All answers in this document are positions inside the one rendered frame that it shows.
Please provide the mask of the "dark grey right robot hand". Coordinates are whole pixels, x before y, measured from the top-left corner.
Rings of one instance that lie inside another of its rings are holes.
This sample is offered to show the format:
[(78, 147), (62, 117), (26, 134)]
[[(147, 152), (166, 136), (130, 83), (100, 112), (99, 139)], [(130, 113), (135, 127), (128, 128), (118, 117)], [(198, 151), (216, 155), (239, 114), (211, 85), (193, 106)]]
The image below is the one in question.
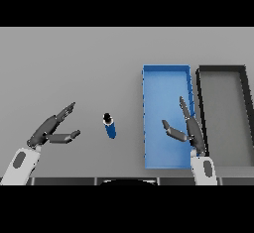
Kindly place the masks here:
[(163, 120), (162, 124), (166, 130), (166, 134), (181, 142), (189, 141), (190, 145), (195, 148), (196, 152), (198, 154), (202, 154), (205, 152), (205, 144), (201, 129), (195, 117), (191, 116), (187, 104), (182, 96), (180, 97), (180, 107), (183, 110), (188, 132), (185, 134), (184, 132), (173, 128), (167, 120)]

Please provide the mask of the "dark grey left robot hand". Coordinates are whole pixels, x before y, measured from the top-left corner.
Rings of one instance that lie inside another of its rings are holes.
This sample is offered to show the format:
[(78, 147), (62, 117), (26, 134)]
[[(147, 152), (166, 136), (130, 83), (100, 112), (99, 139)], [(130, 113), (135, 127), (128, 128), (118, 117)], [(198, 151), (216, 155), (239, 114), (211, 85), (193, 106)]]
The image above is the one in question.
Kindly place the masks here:
[(57, 127), (65, 117), (72, 112), (74, 105), (75, 103), (73, 102), (65, 107), (59, 114), (49, 117), (27, 141), (27, 145), (35, 149), (37, 146), (42, 146), (46, 142), (52, 144), (67, 144), (75, 139), (80, 134), (79, 130), (69, 134), (56, 134)]

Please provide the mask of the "blue bin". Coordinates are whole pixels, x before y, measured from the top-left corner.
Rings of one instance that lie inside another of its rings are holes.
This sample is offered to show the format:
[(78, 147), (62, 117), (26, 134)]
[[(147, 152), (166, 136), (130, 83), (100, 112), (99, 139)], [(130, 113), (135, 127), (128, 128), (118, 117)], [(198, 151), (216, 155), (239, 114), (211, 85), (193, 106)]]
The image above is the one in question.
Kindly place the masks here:
[(188, 64), (144, 64), (142, 75), (145, 169), (189, 169), (190, 143), (168, 136), (162, 121), (187, 132), (180, 97), (194, 116), (191, 67)]

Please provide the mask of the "dark grey bin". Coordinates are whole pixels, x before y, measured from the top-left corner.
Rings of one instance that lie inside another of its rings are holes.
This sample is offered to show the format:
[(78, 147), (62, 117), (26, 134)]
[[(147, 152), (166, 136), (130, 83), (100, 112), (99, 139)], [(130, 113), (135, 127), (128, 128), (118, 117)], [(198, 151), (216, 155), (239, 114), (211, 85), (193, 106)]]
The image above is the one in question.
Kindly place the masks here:
[(205, 145), (217, 167), (254, 167), (254, 108), (245, 65), (195, 72)]

